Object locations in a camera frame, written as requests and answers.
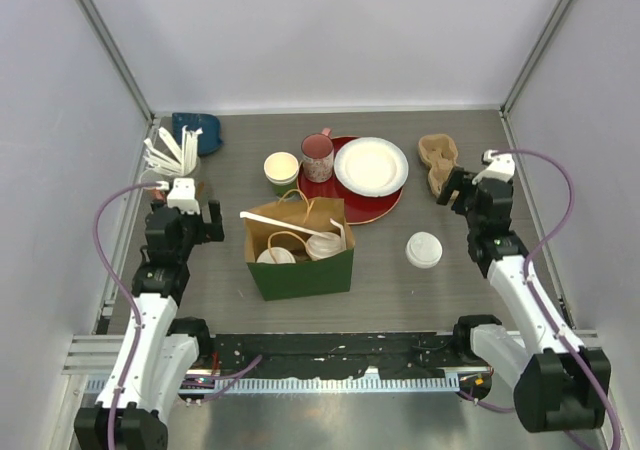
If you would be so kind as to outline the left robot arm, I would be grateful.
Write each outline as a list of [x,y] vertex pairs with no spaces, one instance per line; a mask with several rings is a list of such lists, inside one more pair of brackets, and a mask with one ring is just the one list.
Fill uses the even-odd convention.
[[205,320],[177,310],[193,248],[221,242],[220,204],[211,219],[155,201],[145,219],[142,262],[131,285],[133,307],[116,363],[95,404],[78,410],[74,433],[83,449],[164,449],[167,421],[189,368],[205,367],[213,343]]

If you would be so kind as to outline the green brown paper bag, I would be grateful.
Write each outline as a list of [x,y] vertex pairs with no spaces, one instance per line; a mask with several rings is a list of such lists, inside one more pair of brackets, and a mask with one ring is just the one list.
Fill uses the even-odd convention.
[[[311,237],[251,220],[244,220],[245,262],[266,301],[335,293],[351,288],[355,237],[345,219],[341,199],[301,195],[299,200],[280,199],[252,208],[249,212],[319,232],[339,235],[345,249],[331,257],[312,260],[306,252]],[[295,264],[264,264],[256,259],[267,248],[283,247],[296,258]]]

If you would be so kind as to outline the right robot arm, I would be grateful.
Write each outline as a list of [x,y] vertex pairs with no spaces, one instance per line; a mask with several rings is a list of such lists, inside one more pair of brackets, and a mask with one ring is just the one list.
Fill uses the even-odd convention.
[[597,429],[611,365],[566,324],[511,229],[513,175],[495,178],[454,168],[437,199],[465,217],[471,260],[506,303],[520,337],[491,315],[459,319],[451,341],[457,361],[480,359],[511,387],[516,414],[531,433]]

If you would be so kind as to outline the white plastic cup lid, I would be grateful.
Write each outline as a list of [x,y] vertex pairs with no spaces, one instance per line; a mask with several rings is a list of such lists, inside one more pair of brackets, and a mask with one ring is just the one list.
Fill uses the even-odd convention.
[[331,258],[341,253],[345,246],[339,235],[331,232],[327,232],[331,237],[331,240],[321,239],[317,236],[311,236],[306,242],[306,252],[309,257],[314,260],[322,260]]

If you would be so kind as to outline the green paper cups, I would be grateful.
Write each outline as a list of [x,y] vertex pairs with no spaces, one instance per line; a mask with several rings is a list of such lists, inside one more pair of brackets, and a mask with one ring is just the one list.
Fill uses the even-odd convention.
[[293,154],[272,153],[265,159],[263,170],[277,197],[282,197],[296,187],[299,163]]

